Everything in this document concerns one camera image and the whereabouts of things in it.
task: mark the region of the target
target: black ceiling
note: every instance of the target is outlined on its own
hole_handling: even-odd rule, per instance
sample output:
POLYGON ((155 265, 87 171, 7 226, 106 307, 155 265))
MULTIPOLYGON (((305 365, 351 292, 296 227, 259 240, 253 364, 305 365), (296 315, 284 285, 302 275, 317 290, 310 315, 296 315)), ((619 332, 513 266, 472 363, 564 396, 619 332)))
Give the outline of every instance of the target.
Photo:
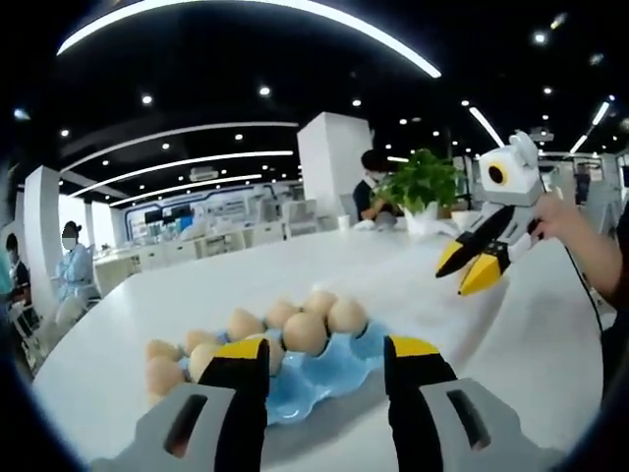
MULTIPOLYGON (((320 111, 368 119, 375 145, 393 144, 392 155, 418 147, 446 155, 452 141, 458 143, 454 154, 492 148, 492 139, 461 106, 463 99, 482 110, 503 140, 516 129, 546 126, 554 141, 545 149, 566 151, 589 131, 598 107, 613 94, 610 112, 580 150, 625 146, 619 122, 628 116, 623 103, 629 96, 622 74, 620 4, 614 12, 607 6, 562 10, 551 2, 526 8, 319 2, 407 44, 439 69, 442 77, 433 80, 387 47, 328 19, 235 1, 146 12, 95 33, 55 59, 56 47, 72 25, 88 23, 86 18, 110 8, 74 3, 42 7, 50 11, 50 24, 23 30, 19 47, 9 53, 7 70, 15 73, 8 88, 11 96, 0 109, 3 128, 9 131, 3 133, 5 141, 21 141, 31 159, 57 168, 153 133, 211 123, 282 121, 303 126, 320 111), (560 14, 565 21, 550 29, 560 14), (534 43, 536 31, 547 33, 547 44, 534 43), (593 65, 596 54, 601 60, 593 65), (262 85, 271 88, 271 96, 257 93, 262 85), (553 94, 545 95, 544 87, 553 94), (142 104, 144 93, 153 97, 151 106, 142 104), (352 106, 355 98, 362 102, 358 108, 352 106), (16 107, 23 107, 30 120, 15 123, 16 107), (412 121, 414 117, 421 121, 412 121), (409 123, 400 125, 401 118, 409 123), (62 129, 70 130, 68 138, 59 136, 62 129)), ((275 170, 264 172, 263 180, 282 174, 295 179, 297 131, 230 128, 182 134, 107 153, 73 170, 102 181, 173 159, 293 150, 292 157, 265 162, 275 170), (236 141, 236 134, 244 138, 236 141), (166 142, 170 149, 163 150, 166 142), (103 160, 109 165, 103 166, 103 160)), ((215 167, 225 169, 225 175, 243 175, 260 172, 261 165, 260 158, 240 158, 215 167)), ((181 184, 179 176, 187 178, 189 167, 151 172, 111 187, 130 196, 172 187, 181 184)), ((96 193, 86 196, 98 198, 96 193)))

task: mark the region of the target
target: blue egg tray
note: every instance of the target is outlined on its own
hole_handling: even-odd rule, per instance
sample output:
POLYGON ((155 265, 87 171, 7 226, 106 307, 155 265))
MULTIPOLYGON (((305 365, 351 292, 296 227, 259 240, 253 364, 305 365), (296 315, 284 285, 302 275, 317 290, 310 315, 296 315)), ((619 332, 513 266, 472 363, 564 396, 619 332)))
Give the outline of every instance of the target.
MULTIPOLYGON (((276 339, 280 331, 267 332, 276 339)), ((317 357, 287 351, 277 375, 270 378, 266 399, 267 425, 291 424, 306 418, 317 403, 356 391, 371 371, 384 364, 383 325, 370 322, 360 337, 331 335, 317 357)), ((226 341, 225 333, 220 336, 226 341)), ((188 358, 180 361, 188 374, 188 358)))

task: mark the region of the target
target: white table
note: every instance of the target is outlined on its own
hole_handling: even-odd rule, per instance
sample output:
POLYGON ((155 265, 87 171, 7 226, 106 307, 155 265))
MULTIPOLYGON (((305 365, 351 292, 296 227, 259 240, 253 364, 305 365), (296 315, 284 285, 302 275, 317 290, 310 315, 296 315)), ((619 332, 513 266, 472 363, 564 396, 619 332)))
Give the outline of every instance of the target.
MULTIPOLYGON (((261 316, 277 298, 299 302, 319 283, 359 296, 395 329, 444 343, 459 376, 516 409, 525 434, 539 445, 570 447, 596 414, 602 372, 598 328, 565 252, 541 243, 492 294, 460 299, 446 295, 454 276, 433 278, 445 243, 418 245, 404 233, 319 233, 134 275, 61 341, 34 381, 36 394, 80 457, 114 456, 148 408, 149 340, 179 342, 188 329, 221 328, 236 306, 261 316), (444 302, 422 303, 435 296, 444 302)), ((264 470, 393 470, 386 409, 375 375, 303 423, 269 429, 264 470)))

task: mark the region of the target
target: face mask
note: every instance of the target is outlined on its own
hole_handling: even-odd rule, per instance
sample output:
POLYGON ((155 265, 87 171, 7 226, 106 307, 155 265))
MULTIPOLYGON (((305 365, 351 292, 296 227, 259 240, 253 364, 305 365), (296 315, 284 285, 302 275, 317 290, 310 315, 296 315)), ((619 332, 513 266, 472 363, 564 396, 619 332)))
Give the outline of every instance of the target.
POLYGON ((62 238, 61 244, 65 250, 72 251, 77 247, 77 240, 75 238, 62 238))

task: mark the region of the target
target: black cable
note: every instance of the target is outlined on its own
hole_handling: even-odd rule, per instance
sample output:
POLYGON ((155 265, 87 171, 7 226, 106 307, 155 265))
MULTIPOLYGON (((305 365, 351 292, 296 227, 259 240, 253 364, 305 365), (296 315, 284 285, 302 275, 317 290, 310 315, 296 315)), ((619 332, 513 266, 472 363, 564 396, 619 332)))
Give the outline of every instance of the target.
MULTIPOLYGON (((542 174, 540 174, 540 182, 542 182, 543 191, 547 193, 546 185, 543 182, 542 174)), ((588 288, 588 285, 586 284, 586 281, 584 280, 583 275, 581 274, 581 271, 579 270, 579 267, 577 266, 577 263, 575 262, 574 257, 572 256, 572 253, 565 246, 563 247, 563 249, 566 250, 566 253, 568 254, 568 258, 570 258, 570 263, 574 267, 574 271, 577 273, 577 277, 579 277, 581 286, 583 287, 586 294, 588 295, 588 299, 590 300, 590 303, 592 304, 592 309, 594 310, 594 313, 597 316, 597 323, 599 324, 600 334, 602 334, 602 322, 600 321, 600 312, 599 312, 599 307, 597 306, 597 302, 594 300, 594 297, 592 296, 592 293, 590 292, 590 289, 588 288)))

